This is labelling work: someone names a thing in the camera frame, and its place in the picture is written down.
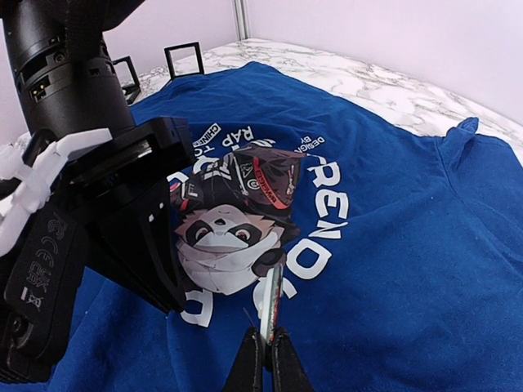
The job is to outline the round floral brooch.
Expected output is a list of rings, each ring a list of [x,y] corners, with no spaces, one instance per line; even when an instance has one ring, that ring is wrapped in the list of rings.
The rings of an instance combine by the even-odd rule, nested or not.
[[[260,335],[264,344],[270,345],[274,340],[279,313],[279,300],[282,291],[284,267],[276,265],[268,271],[263,293],[260,313]]]

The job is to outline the blue panda t-shirt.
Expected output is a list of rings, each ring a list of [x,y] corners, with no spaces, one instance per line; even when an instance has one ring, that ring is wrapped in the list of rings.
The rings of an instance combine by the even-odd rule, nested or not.
[[[314,391],[521,390],[522,168],[476,118],[415,136],[258,63],[132,112],[192,131],[171,182],[187,306],[87,274],[48,390],[222,391],[278,264]]]

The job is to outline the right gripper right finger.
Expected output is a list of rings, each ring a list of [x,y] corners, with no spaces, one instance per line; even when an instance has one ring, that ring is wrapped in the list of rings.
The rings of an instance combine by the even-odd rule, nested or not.
[[[312,392],[313,386],[297,355],[290,335],[284,328],[276,328],[270,344],[270,372],[273,391]]]

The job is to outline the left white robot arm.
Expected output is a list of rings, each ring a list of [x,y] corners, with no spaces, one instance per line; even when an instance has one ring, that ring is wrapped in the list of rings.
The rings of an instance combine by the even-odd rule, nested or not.
[[[11,74],[43,142],[106,128],[111,140],[59,175],[51,202],[89,235],[88,265],[163,312],[186,303],[172,250],[168,177],[194,162],[188,123],[137,123],[103,39],[137,1],[4,1]]]

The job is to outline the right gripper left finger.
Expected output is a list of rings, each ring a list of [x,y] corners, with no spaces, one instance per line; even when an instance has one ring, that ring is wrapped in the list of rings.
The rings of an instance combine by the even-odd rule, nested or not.
[[[263,391],[264,343],[256,327],[244,334],[223,392]]]

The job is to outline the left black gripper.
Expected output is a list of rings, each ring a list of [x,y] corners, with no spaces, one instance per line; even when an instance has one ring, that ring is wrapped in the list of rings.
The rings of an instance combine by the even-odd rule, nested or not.
[[[60,178],[69,203],[87,203],[87,267],[164,313],[186,305],[165,178],[191,164],[188,121],[158,117],[74,160]]]

